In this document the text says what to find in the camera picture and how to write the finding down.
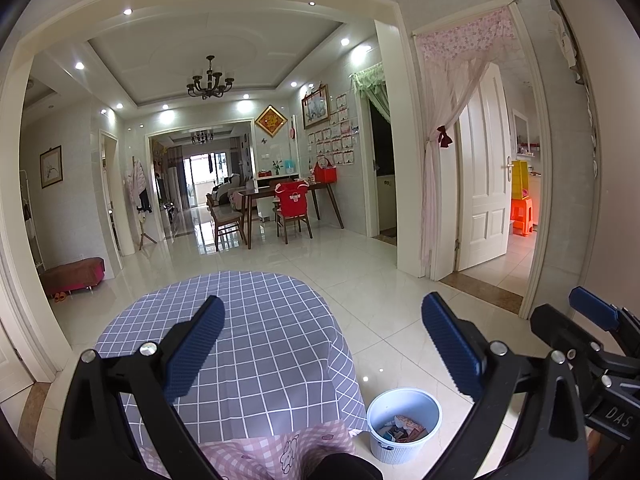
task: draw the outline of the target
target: checkered tablecloth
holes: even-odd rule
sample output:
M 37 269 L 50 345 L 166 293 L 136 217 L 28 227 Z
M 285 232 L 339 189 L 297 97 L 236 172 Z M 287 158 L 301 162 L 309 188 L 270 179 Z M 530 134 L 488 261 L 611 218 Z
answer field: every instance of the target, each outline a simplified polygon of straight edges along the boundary
M 225 327 L 180 418 L 199 444 L 296 433 L 342 420 L 366 428 L 351 353 L 324 299 L 290 276 L 224 271 L 147 294 L 111 321 L 95 349 L 129 354 L 190 319 L 207 296 L 225 303 Z M 152 447 L 133 396 L 123 396 L 141 447 Z

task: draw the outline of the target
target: green curtain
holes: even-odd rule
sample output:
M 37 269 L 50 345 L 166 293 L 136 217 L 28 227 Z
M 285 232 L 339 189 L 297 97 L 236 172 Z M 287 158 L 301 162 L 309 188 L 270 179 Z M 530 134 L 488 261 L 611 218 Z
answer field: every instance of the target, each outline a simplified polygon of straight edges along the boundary
M 382 63 L 351 75 L 356 91 L 373 103 L 380 114 L 391 123 L 389 97 L 386 94 L 385 72 Z

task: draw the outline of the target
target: trash can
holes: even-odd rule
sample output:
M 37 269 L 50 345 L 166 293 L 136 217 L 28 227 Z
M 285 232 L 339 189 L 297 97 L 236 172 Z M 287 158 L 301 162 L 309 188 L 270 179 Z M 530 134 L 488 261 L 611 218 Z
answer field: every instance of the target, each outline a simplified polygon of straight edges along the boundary
M 396 415 L 404 415 L 423 426 L 429 433 L 415 442 L 390 442 L 379 436 L 382 428 Z M 396 388 L 380 394 L 369 405 L 367 425 L 373 456 L 385 464 L 402 464 L 420 453 L 422 446 L 436 434 L 442 422 L 440 403 L 418 388 Z

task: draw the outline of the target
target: plastic stool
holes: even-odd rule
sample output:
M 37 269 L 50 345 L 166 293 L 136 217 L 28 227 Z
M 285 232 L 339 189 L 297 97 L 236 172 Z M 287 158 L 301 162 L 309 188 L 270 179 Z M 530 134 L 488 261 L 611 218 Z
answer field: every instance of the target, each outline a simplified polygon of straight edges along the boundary
M 521 200 L 511 199 L 511 220 L 513 228 L 520 229 L 520 236 L 529 236 L 533 232 L 533 200 L 529 197 Z

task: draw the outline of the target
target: red and gold decoration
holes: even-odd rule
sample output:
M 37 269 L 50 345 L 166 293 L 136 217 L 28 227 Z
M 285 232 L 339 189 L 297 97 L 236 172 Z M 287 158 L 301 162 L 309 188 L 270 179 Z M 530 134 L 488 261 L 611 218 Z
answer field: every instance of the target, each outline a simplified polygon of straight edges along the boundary
M 255 120 L 255 123 L 258 124 L 258 126 L 260 126 L 271 137 L 275 136 L 275 134 L 278 133 L 278 131 L 281 129 L 281 127 L 284 126 L 284 123 L 286 122 L 287 118 L 271 105 L 267 106 L 266 109 Z

